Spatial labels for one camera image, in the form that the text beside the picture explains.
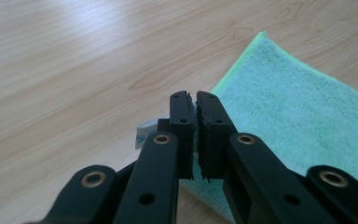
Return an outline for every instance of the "round hole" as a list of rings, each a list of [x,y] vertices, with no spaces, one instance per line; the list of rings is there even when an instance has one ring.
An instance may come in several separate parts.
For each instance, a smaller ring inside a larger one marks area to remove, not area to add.
[[[344,176],[332,171],[321,171],[319,177],[322,181],[334,187],[346,188],[348,186],[348,180]]]
[[[170,137],[164,134],[158,135],[154,138],[154,142],[157,144],[166,144],[170,141]]]
[[[85,188],[95,188],[100,186],[106,179],[105,173],[101,171],[93,171],[81,178],[81,184]]]
[[[156,200],[156,197],[151,193],[146,193],[139,197],[139,203],[143,205],[150,205]]]
[[[240,135],[237,140],[246,145],[251,145],[255,142],[254,138],[249,135]]]
[[[290,203],[292,205],[299,205],[300,204],[300,200],[294,194],[286,194],[283,197],[284,197],[284,200],[287,203]]]

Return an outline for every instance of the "light wood tabletop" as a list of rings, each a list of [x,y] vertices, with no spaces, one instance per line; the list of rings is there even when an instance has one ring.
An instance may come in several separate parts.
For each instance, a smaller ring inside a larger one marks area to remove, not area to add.
[[[0,0],[0,223],[135,161],[136,126],[210,91],[255,35],[358,90],[358,1]],[[183,189],[178,223],[223,223]]]

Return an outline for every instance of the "wooden surface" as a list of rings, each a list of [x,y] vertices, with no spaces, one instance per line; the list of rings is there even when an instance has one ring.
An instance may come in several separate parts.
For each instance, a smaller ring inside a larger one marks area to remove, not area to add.
[[[0,223],[78,170],[136,160],[135,127],[210,91],[255,35],[358,90],[358,1],[0,0]],[[179,223],[224,220],[180,191]]]

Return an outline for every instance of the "microfiber cloth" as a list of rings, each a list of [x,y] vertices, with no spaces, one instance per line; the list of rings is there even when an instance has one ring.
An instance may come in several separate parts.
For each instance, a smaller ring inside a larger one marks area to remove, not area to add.
[[[238,131],[259,136],[287,168],[305,175],[325,164],[358,179],[358,91],[294,58],[266,32],[212,93]],[[233,221],[222,180],[208,183],[194,168],[195,181],[181,184]]]

